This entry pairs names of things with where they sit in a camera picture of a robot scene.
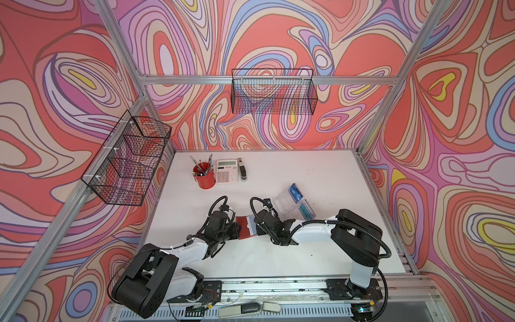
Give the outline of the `red leather card holder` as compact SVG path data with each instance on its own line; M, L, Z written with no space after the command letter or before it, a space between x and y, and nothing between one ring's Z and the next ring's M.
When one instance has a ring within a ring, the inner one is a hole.
M249 215L245 217L236 217L236 222L241 226L241 230L238 233L239 240L245 240L254 236L257 236L257 225L254 222L255 215Z

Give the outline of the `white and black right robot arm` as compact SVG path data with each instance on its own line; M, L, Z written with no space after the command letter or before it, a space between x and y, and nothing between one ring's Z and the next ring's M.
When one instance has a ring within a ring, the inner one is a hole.
M383 231L377 225L352 212L341 209L330 219L281 220L270 199L252 197L249 201L257 232L267 235L277 246L298 246L331 242L351 259L350 277L325 292L342 300L378 300L382 298L377 280L382 259L392 256L382 241Z

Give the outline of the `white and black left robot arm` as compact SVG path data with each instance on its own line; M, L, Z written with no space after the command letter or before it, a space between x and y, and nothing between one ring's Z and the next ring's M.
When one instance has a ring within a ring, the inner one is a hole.
M143 245L111 278L109 299L141 318L151 317L162 302L177 297L200 299L204 293L204 276L189 265L214 258L225 244L237 240L241 225L229 198L218 198L209 208L204 224L182 244L160 248Z

